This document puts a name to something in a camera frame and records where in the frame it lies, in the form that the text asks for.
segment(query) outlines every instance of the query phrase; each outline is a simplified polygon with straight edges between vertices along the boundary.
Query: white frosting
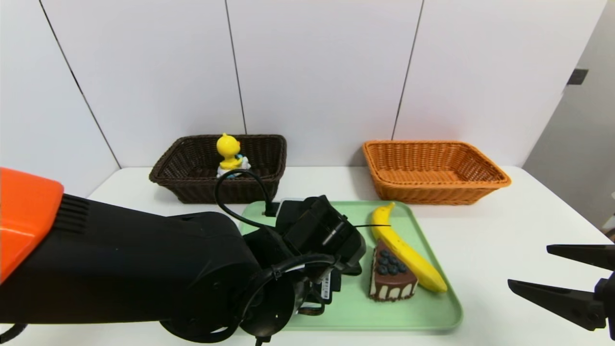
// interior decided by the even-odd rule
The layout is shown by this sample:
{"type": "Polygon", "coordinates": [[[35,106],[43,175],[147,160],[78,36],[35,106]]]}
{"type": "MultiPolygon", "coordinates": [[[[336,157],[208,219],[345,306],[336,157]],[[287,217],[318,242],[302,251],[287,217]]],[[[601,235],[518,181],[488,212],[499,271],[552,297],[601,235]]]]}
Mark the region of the white frosting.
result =
{"type": "Polygon", "coordinates": [[[371,287],[370,287],[370,296],[373,296],[376,294],[376,279],[374,278],[375,275],[371,276],[371,287]]]}
{"type": "Polygon", "coordinates": [[[389,298],[393,298],[393,299],[399,298],[399,291],[401,291],[399,288],[391,289],[391,291],[389,292],[389,298]]]}
{"type": "Polygon", "coordinates": [[[382,287],[380,287],[380,293],[378,293],[378,298],[386,299],[386,293],[388,290],[389,290],[389,287],[386,285],[383,285],[382,287]]]}
{"type": "Polygon", "coordinates": [[[412,291],[414,291],[414,287],[415,286],[413,284],[406,285],[406,287],[403,288],[402,297],[408,297],[410,294],[412,294],[412,291]]]}

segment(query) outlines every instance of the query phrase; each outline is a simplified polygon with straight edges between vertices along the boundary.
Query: panel seam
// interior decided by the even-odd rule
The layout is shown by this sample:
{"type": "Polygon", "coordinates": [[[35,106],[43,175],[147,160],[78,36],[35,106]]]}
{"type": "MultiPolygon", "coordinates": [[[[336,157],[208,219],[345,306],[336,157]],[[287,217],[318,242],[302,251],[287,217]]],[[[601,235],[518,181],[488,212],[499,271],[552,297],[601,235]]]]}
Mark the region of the panel seam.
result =
{"type": "Polygon", "coordinates": [[[90,115],[92,115],[92,119],[94,119],[94,123],[98,127],[98,131],[100,131],[100,134],[103,136],[103,139],[105,140],[105,143],[107,144],[107,147],[109,148],[109,151],[111,152],[111,156],[113,156],[113,160],[115,160],[117,166],[120,169],[122,169],[122,166],[119,164],[119,161],[117,160],[117,156],[113,152],[113,149],[111,149],[111,145],[109,144],[109,141],[107,140],[107,137],[105,136],[105,133],[103,132],[103,129],[100,128],[100,124],[98,123],[98,120],[96,119],[96,116],[94,115],[94,112],[92,111],[92,107],[90,107],[90,103],[87,101],[87,98],[85,97],[83,90],[81,89],[81,86],[79,85],[79,81],[77,81],[77,77],[75,77],[73,69],[71,68],[71,64],[68,63],[66,54],[64,54],[64,49],[62,49],[62,45],[60,44],[60,41],[58,40],[58,36],[55,34],[54,27],[51,25],[51,21],[49,20],[49,16],[47,15],[45,6],[43,6],[42,4],[42,0],[39,0],[39,4],[41,5],[42,13],[45,15],[45,19],[47,19],[47,24],[49,25],[49,28],[51,29],[51,33],[53,34],[55,38],[55,42],[58,44],[58,48],[60,48],[60,52],[62,53],[64,62],[66,63],[66,66],[68,66],[68,70],[71,72],[71,75],[73,76],[73,80],[75,84],[77,85],[79,92],[81,93],[81,97],[83,98],[83,101],[85,102],[85,105],[87,106],[87,109],[90,111],[90,115]]]}
{"type": "Polygon", "coordinates": [[[412,62],[412,56],[415,52],[416,38],[419,36],[419,26],[421,24],[421,16],[423,15],[423,6],[425,0],[421,1],[421,9],[419,10],[419,18],[416,21],[415,37],[412,40],[412,48],[410,49],[410,57],[408,58],[408,67],[406,67],[406,77],[403,79],[402,94],[399,97],[399,104],[397,105],[397,114],[395,115],[395,123],[393,124],[393,133],[391,134],[391,140],[395,137],[395,130],[397,128],[397,120],[399,119],[399,111],[402,109],[403,92],[406,90],[406,82],[408,81],[408,75],[410,74],[410,63],[412,62]]]}
{"type": "Polygon", "coordinates": [[[237,69],[237,58],[235,56],[235,44],[233,43],[233,40],[232,40],[231,15],[229,14],[229,5],[228,5],[227,0],[224,0],[224,6],[226,8],[226,20],[229,25],[229,36],[231,37],[232,61],[235,64],[235,77],[237,78],[237,90],[239,91],[239,104],[241,105],[241,117],[244,120],[244,132],[245,134],[248,134],[248,126],[245,123],[244,99],[241,96],[241,84],[239,83],[239,70],[237,69]]]}

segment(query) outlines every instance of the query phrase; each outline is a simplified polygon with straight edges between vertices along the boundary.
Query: black cable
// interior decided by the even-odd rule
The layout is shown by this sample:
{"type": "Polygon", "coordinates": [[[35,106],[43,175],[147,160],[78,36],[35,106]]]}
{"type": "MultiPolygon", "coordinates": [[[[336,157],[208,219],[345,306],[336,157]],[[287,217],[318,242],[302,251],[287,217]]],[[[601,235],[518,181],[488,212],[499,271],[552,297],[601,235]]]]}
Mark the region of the black cable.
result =
{"type": "Polygon", "coordinates": [[[26,329],[27,324],[25,323],[15,323],[8,331],[0,334],[0,344],[4,344],[7,341],[14,339],[16,336],[21,334],[24,329],[26,329]]]}
{"type": "Polygon", "coordinates": [[[251,171],[248,171],[247,169],[231,169],[230,171],[224,173],[223,175],[220,176],[220,178],[218,179],[216,186],[213,188],[213,197],[216,200],[216,204],[222,209],[224,210],[225,213],[229,214],[230,216],[234,217],[235,219],[247,223],[250,226],[254,226],[254,227],[268,227],[267,225],[263,225],[262,223],[258,223],[256,221],[252,221],[249,219],[246,219],[245,217],[235,213],[234,211],[230,210],[227,206],[224,205],[224,202],[220,201],[220,186],[222,186],[222,183],[224,182],[224,180],[226,178],[229,177],[229,175],[232,174],[237,174],[237,173],[241,173],[241,174],[247,174],[250,177],[253,177],[256,182],[258,182],[258,185],[261,187],[261,190],[263,191],[263,195],[265,198],[265,211],[270,211],[273,208],[273,203],[271,201],[271,197],[269,196],[269,193],[267,192],[267,189],[265,189],[265,184],[263,183],[263,181],[261,180],[261,177],[259,177],[258,175],[252,173],[251,171]]]}
{"type": "Polygon", "coordinates": [[[244,320],[245,314],[248,312],[252,300],[254,300],[254,297],[256,297],[258,292],[261,291],[265,284],[267,284],[273,279],[278,279],[287,270],[300,265],[313,263],[333,265],[337,262],[337,259],[332,255],[308,254],[301,255],[298,257],[292,257],[290,259],[283,260],[278,264],[272,265],[269,268],[265,268],[256,276],[254,280],[251,280],[248,288],[244,293],[243,299],[238,305],[237,315],[233,319],[231,325],[228,326],[228,328],[221,332],[207,334],[206,336],[193,337],[190,338],[190,340],[195,342],[214,343],[228,339],[231,335],[235,333],[241,322],[244,320]]]}
{"type": "Polygon", "coordinates": [[[391,225],[352,225],[354,228],[359,228],[359,227],[375,227],[375,226],[380,226],[380,227],[391,227],[391,225]]]}

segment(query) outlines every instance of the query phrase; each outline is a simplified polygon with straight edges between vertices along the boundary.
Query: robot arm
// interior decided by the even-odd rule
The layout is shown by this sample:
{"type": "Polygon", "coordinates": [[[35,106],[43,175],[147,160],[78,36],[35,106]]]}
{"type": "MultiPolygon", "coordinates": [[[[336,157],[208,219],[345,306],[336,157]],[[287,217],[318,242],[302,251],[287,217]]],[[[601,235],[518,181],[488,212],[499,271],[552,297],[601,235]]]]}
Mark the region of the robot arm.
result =
{"type": "Polygon", "coordinates": [[[268,341],[324,276],[356,273],[365,253],[324,196],[283,204],[276,227],[242,236],[217,212],[163,217],[0,173],[0,323],[161,321],[195,342],[238,327],[268,341]]]}

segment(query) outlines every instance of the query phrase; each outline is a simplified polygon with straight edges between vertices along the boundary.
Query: orange wicker basket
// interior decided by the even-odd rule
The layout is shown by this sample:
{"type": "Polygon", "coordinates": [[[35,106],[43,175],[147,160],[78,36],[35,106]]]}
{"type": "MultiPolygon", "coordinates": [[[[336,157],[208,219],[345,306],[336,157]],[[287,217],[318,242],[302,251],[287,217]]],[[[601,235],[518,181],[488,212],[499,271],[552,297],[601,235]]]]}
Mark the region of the orange wicker basket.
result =
{"type": "Polygon", "coordinates": [[[474,204],[510,178],[464,142],[374,140],[363,144],[381,199],[409,204],[474,204]]]}

